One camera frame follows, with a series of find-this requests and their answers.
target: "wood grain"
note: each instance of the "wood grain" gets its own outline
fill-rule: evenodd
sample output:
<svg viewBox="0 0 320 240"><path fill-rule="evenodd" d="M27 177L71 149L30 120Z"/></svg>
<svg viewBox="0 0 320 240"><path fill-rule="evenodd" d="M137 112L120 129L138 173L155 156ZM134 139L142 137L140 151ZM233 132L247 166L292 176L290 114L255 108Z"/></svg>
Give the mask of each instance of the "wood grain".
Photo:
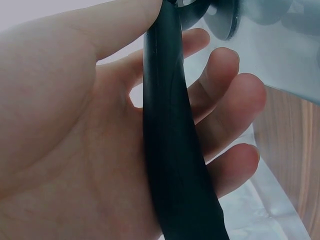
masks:
<svg viewBox="0 0 320 240"><path fill-rule="evenodd" d="M312 240L320 239L320 106L267 87L255 140Z"/></svg>

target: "finger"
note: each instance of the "finger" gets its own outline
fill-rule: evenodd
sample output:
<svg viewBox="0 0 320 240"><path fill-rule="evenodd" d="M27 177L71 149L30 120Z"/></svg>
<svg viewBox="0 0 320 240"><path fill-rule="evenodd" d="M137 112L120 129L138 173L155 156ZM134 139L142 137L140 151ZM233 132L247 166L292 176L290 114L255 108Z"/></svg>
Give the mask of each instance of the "finger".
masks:
<svg viewBox="0 0 320 240"><path fill-rule="evenodd" d="M94 46L98 60L133 42L156 20L162 0L114 0L56 15Z"/></svg>
<svg viewBox="0 0 320 240"><path fill-rule="evenodd" d="M239 137L265 103L264 84L254 75L237 75L214 111L196 125L205 159L212 159Z"/></svg>
<svg viewBox="0 0 320 240"><path fill-rule="evenodd" d="M253 145L239 144L207 165L218 198L244 184L258 168L260 155Z"/></svg>
<svg viewBox="0 0 320 240"><path fill-rule="evenodd" d="M203 49L210 42L209 34L200 28L188 30L182 35L185 58ZM124 86L129 94L131 89L142 82L143 51L136 51L118 61L97 66L97 74L102 79L114 76L116 82Z"/></svg>
<svg viewBox="0 0 320 240"><path fill-rule="evenodd" d="M239 56L235 51L220 47L211 53L200 78L188 88L195 123L213 110L238 71Z"/></svg>

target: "suction cup base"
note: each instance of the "suction cup base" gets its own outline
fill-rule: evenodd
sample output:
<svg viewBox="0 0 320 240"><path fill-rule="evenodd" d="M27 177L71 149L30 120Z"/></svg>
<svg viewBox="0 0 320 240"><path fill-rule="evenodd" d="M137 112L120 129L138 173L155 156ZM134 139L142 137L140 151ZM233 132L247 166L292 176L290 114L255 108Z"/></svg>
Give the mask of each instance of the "suction cup base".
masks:
<svg viewBox="0 0 320 240"><path fill-rule="evenodd" d="M213 35L223 41L231 39L240 22L240 0L210 0L211 5L203 16Z"/></svg>

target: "hand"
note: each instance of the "hand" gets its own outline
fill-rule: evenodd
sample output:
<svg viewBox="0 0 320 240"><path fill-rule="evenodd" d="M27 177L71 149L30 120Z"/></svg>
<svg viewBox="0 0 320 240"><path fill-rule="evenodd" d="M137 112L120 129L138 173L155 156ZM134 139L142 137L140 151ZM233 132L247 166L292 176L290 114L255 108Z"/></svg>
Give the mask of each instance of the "hand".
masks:
<svg viewBox="0 0 320 240"><path fill-rule="evenodd" d="M96 66L154 22L161 0L117 0L28 22L0 35L0 239L156 240L144 168L142 52ZM209 43L184 33L186 57ZM264 85L239 74L235 52L212 52L189 87L208 161L263 109ZM219 197L255 172L255 147L208 164Z"/></svg>

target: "black rubber shaft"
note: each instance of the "black rubber shaft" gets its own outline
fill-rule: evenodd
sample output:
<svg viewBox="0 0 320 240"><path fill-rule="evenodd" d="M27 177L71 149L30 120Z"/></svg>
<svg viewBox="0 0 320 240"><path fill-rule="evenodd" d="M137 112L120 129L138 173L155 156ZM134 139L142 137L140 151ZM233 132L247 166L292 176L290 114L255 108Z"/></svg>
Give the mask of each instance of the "black rubber shaft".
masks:
<svg viewBox="0 0 320 240"><path fill-rule="evenodd" d="M193 121L178 10L163 0L144 37L143 135L154 208L166 240L229 240Z"/></svg>

